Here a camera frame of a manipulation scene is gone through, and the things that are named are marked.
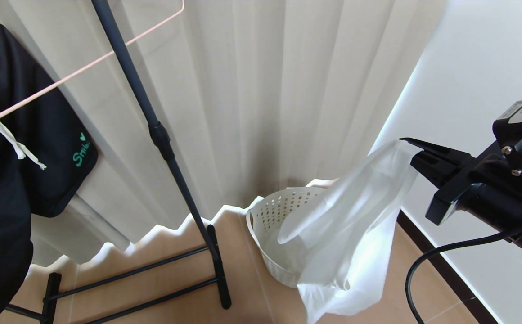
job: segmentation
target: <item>white plastic basket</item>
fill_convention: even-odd
[[[263,245],[269,237],[277,239],[273,232],[281,228],[287,215],[323,191],[325,189],[314,187],[288,188],[277,191],[259,201],[247,213],[247,228],[261,251],[269,273],[288,287],[297,287],[300,274],[286,269],[288,268],[288,264],[285,264],[286,258],[280,261],[281,264],[272,260],[263,250]]]

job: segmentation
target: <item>basket handle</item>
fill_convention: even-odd
[[[251,234],[251,237],[257,243],[257,247],[261,248],[261,244],[259,244],[259,240],[257,240],[257,236],[255,235],[255,232],[253,232],[253,225],[251,224],[251,217],[253,217],[253,213],[250,211],[245,216],[245,219],[247,220],[247,228],[249,229],[249,233]]]

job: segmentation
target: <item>tile floor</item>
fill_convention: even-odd
[[[255,243],[249,237],[244,216],[243,209],[228,207],[214,219],[233,301],[229,310],[221,308],[217,287],[210,285],[109,323],[303,324],[305,312],[298,293],[275,281],[266,270]],[[60,259],[47,268],[32,267],[13,303],[39,312],[50,271],[62,273],[62,290],[66,290],[202,246],[193,220],[187,220],[185,225],[180,234],[164,228],[154,229],[135,245],[135,252],[130,255],[106,248],[84,265],[77,266],[67,259]],[[404,281],[409,266],[420,254],[413,241],[397,226],[382,300],[355,316],[327,314],[319,324],[414,324],[405,301]],[[210,254],[202,252],[189,256],[61,299],[55,324],[82,324],[96,320],[208,279],[213,273]],[[428,262],[415,273],[413,294],[426,323],[477,324]],[[36,324],[36,321],[5,311],[0,316],[0,324]]]

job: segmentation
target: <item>black metal clothes rack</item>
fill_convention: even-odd
[[[61,275],[59,273],[51,273],[49,275],[49,280],[47,281],[47,289],[45,290],[45,297],[43,298],[43,311],[41,313],[27,310],[26,308],[22,308],[12,304],[8,305],[5,309],[23,316],[28,316],[30,318],[39,320],[40,324],[53,324],[53,320],[55,318],[55,308],[57,307],[57,300],[60,298],[68,297],[76,293],[81,293],[88,289],[93,289],[101,285],[105,285],[113,281],[129,277],[130,275],[135,275],[137,273],[141,273],[143,271],[147,271],[155,267],[165,265],[169,262],[180,260],[182,258],[192,256],[193,254],[205,251],[209,251],[211,253],[215,269],[215,277],[202,281],[201,283],[197,283],[196,285],[193,285],[191,287],[186,287],[179,291],[170,293],[169,295],[165,295],[163,297],[117,312],[113,315],[105,316],[92,322],[88,322],[87,324],[105,323],[110,320],[114,320],[115,318],[119,318],[131,314],[133,312],[143,310],[145,308],[160,304],[162,302],[166,302],[167,300],[173,299],[175,297],[180,297],[181,295],[190,293],[192,291],[195,291],[197,289],[206,287],[214,283],[216,283],[218,287],[221,306],[224,309],[228,309],[231,307],[231,297],[229,289],[227,287],[227,281],[225,279],[225,271],[223,268],[223,262],[221,260],[221,254],[219,252],[219,246],[217,244],[215,228],[213,225],[209,225],[207,228],[205,228],[205,225],[203,224],[201,216],[197,211],[195,201],[193,201],[193,197],[191,197],[191,193],[189,192],[187,183],[185,182],[183,174],[179,169],[179,165],[175,160],[175,154],[173,153],[173,149],[170,144],[169,135],[167,135],[165,127],[163,127],[163,125],[159,122],[155,115],[151,102],[149,101],[149,97],[147,96],[147,93],[144,90],[139,74],[137,73],[137,69],[135,68],[133,61],[131,60],[131,56],[127,51],[127,47],[125,45],[125,42],[123,41],[123,36],[119,32],[119,27],[117,26],[117,22],[115,21],[115,17],[111,12],[111,8],[109,7],[107,0],[91,1],[93,3],[97,16],[101,21],[101,25],[103,25],[103,29],[105,30],[105,34],[109,39],[109,43],[111,43],[111,47],[113,47],[113,51],[115,51],[117,60],[121,65],[121,69],[123,70],[125,77],[129,82],[129,86],[131,86],[133,94],[135,95],[135,98],[137,99],[139,106],[143,111],[145,118],[147,119],[150,137],[152,138],[154,145],[158,148],[161,155],[163,156],[163,159],[167,162],[169,170],[171,171],[171,174],[173,175],[173,178],[175,179],[175,182],[177,183],[177,186],[179,187],[179,190],[183,195],[183,199],[185,199],[185,203],[187,203],[187,207],[189,207],[189,211],[191,212],[191,215],[193,215],[193,219],[195,219],[195,223],[199,228],[199,232],[201,232],[203,240],[205,240],[205,246],[196,248],[195,250],[191,250],[189,252],[178,254],[177,256],[160,260],[158,262],[140,267],[132,271],[128,271],[107,279],[103,279],[96,283],[90,283],[83,287],[78,287],[76,289],[71,289],[70,291],[65,292],[59,292]]]

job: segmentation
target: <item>black horizontal bar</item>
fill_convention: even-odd
[[[12,305],[12,304],[9,304],[9,305],[5,306],[5,309],[8,310],[8,311],[11,311],[11,312],[23,315],[23,316],[35,318],[36,320],[39,320],[39,321],[45,319],[43,314],[39,314],[38,312],[30,311],[30,310],[28,310],[26,308],[15,306],[15,305]]]
[[[155,306],[157,304],[166,302],[169,299],[173,299],[175,297],[180,297],[181,295],[185,295],[186,293],[190,293],[191,291],[195,291],[195,290],[197,290],[199,288],[203,288],[203,287],[208,286],[210,284],[216,283],[216,281],[218,281],[217,278],[209,279],[209,280],[203,281],[202,283],[198,283],[198,284],[193,285],[191,287],[187,287],[185,289],[181,289],[180,291],[176,291],[174,293],[170,293],[169,295],[166,295],[166,296],[154,299],[152,301],[148,301],[146,303],[143,303],[141,305],[138,305],[138,306],[135,306],[135,307],[132,307],[132,308],[128,308],[127,310],[124,310],[124,311],[121,311],[121,312],[117,312],[117,313],[115,313],[113,315],[105,316],[104,318],[100,318],[100,319],[94,320],[93,322],[88,322],[86,324],[101,324],[101,323],[109,322],[110,320],[115,320],[116,318],[123,317],[125,315],[129,315],[129,314],[134,313],[136,311],[144,310],[144,309],[146,309],[148,307]]]
[[[191,250],[189,252],[181,253],[181,254],[179,254],[177,256],[173,256],[173,257],[167,258],[165,260],[161,260],[161,261],[152,263],[150,265],[146,265],[144,267],[140,267],[140,268],[135,269],[135,270],[131,270],[131,271],[119,274],[119,275],[115,275],[115,276],[113,276],[111,278],[107,278],[107,279],[103,279],[101,281],[97,281],[96,283],[92,283],[92,284],[90,283],[88,285],[84,285],[83,287],[79,287],[79,288],[76,288],[76,289],[71,289],[71,290],[68,290],[68,291],[65,291],[65,292],[62,292],[62,293],[58,293],[57,295],[53,295],[53,296],[49,297],[49,300],[55,300],[55,299],[59,299],[59,298],[62,298],[62,297],[67,297],[67,296],[73,295],[75,293],[80,293],[80,292],[86,291],[88,289],[99,287],[101,285],[105,285],[105,284],[111,283],[111,282],[113,282],[115,280],[127,278],[130,275],[136,275],[137,273],[153,269],[154,267],[162,266],[162,265],[167,264],[169,262],[177,261],[177,260],[183,259],[185,257],[192,256],[193,254],[197,254],[199,252],[203,252],[203,251],[207,251],[207,250],[208,250],[208,248],[206,246],[203,246],[203,247],[200,247],[200,248],[196,248],[195,250]]]

